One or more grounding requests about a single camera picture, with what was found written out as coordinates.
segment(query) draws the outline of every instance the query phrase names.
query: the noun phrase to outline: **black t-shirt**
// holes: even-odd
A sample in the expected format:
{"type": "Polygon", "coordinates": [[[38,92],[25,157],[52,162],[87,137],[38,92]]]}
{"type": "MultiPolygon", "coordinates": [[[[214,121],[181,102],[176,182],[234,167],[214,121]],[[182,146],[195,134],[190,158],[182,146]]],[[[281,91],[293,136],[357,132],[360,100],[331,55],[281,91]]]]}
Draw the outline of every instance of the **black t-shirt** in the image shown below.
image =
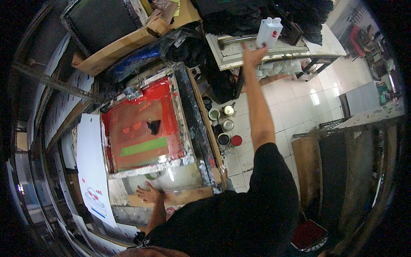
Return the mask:
{"type": "Polygon", "coordinates": [[[260,146],[247,193],[228,191],[186,204],[155,227],[142,246],[189,256],[276,256],[298,220],[298,194],[277,146],[260,146]]]}

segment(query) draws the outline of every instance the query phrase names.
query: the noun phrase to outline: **hand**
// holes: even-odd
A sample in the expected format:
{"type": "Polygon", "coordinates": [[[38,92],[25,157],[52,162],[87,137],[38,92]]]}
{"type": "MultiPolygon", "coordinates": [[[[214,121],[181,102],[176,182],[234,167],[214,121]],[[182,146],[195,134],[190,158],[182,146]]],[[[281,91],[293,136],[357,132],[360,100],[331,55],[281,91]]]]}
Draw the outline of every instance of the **hand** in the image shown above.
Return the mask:
{"type": "Polygon", "coordinates": [[[250,51],[248,50],[247,46],[245,43],[241,43],[243,52],[242,52],[242,59],[244,61],[244,68],[245,69],[255,69],[257,65],[261,62],[261,59],[263,59],[264,55],[267,53],[267,45],[263,43],[264,47],[250,51]]]}
{"type": "Polygon", "coordinates": [[[145,182],[148,186],[148,190],[142,189],[138,186],[137,195],[143,199],[143,203],[156,203],[157,201],[164,201],[164,194],[155,189],[148,181],[145,182]]]}

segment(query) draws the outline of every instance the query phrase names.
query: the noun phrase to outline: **white plastic bottle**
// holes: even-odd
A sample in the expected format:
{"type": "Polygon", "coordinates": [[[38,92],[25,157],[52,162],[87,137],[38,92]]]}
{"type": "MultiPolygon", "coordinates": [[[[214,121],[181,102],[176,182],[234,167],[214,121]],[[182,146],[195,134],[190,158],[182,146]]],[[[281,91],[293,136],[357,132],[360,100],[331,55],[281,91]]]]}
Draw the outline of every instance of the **white plastic bottle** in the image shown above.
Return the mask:
{"type": "Polygon", "coordinates": [[[268,48],[273,48],[282,28],[281,18],[272,19],[271,17],[267,17],[266,20],[261,20],[256,40],[257,46],[261,48],[265,42],[268,48]]]}

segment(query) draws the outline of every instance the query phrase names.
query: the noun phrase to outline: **green tape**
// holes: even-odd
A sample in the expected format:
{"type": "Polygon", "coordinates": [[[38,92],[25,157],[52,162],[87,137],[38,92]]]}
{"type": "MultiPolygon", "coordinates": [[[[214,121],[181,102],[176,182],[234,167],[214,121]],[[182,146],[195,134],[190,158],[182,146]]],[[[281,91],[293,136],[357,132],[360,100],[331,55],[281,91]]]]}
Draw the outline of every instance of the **green tape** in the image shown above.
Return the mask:
{"type": "Polygon", "coordinates": [[[136,153],[146,152],[167,146],[167,138],[160,137],[141,144],[124,147],[121,149],[120,157],[129,156],[136,153]]]}

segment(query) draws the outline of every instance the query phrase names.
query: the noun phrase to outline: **white table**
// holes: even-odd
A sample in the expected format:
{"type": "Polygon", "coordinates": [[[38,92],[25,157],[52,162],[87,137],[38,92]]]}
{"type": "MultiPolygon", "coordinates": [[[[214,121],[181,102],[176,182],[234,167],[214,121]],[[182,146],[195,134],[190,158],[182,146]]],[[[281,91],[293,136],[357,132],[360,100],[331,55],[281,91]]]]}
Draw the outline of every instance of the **white table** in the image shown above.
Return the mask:
{"type": "MultiPolygon", "coordinates": [[[[346,55],[344,48],[326,24],[323,24],[321,34],[323,36],[322,46],[311,43],[304,37],[300,39],[297,45],[292,46],[282,41],[280,37],[275,47],[267,51],[267,54],[263,57],[262,62],[265,63],[267,61],[283,61],[303,58],[338,58],[346,55]]],[[[241,43],[226,45],[224,50],[220,50],[218,46],[219,39],[235,39],[240,37],[207,34],[205,38],[210,45],[211,51],[220,71],[240,67],[244,64],[242,61],[241,43]]],[[[245,43],[249,49],[257,48],[255,40],[246,41],[245,43]]]]}

